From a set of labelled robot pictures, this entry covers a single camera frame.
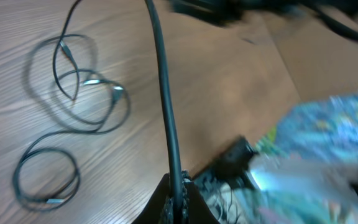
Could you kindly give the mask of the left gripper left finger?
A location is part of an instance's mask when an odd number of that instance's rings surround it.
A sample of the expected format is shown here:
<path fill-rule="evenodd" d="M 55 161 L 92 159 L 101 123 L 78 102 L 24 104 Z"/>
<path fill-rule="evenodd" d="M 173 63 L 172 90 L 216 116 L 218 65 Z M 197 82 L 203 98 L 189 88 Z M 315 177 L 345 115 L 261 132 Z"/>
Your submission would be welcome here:
<path fill-rule="evenodd" d="M 132 224 L 157 224 L 169 195 L 170 178 L 169 174 L 164 174 L 150 200 Z"/>

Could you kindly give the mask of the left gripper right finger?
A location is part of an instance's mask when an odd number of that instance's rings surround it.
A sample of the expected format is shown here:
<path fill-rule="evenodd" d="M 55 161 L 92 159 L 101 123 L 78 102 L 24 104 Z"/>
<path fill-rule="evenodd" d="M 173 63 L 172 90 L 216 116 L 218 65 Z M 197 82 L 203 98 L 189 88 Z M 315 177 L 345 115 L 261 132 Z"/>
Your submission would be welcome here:
<path fill-rule="evenodd" d="M 219 224 L 201 196 L 197 186 L 187 171 L 182 172 L 185 194 L 184 207 L 186 207 L 186 223 L 189 224 Z"/>

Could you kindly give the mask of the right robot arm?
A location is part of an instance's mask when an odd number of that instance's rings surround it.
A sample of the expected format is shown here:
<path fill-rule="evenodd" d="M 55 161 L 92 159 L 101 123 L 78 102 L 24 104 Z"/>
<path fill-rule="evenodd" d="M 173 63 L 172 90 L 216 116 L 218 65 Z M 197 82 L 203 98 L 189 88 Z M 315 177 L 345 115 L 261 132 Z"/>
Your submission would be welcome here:
<path fill-rule="evenodd" d="M 358 212 L 358 162 L 269 155 L 243 136 L 195 184 L 224 223 L 345 223 Z"/>

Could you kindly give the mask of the cardboard wall panel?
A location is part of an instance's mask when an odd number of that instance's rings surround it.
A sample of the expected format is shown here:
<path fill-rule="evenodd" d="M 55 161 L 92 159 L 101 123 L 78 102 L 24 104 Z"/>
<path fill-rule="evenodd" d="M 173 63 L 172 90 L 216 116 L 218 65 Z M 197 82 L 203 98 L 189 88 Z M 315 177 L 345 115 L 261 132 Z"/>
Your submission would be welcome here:
<path fill-rule="evenodd" d="M 358 1 L 169 1 L 218 27 L 260 15 L 302 101 L 358 91 Z"/>

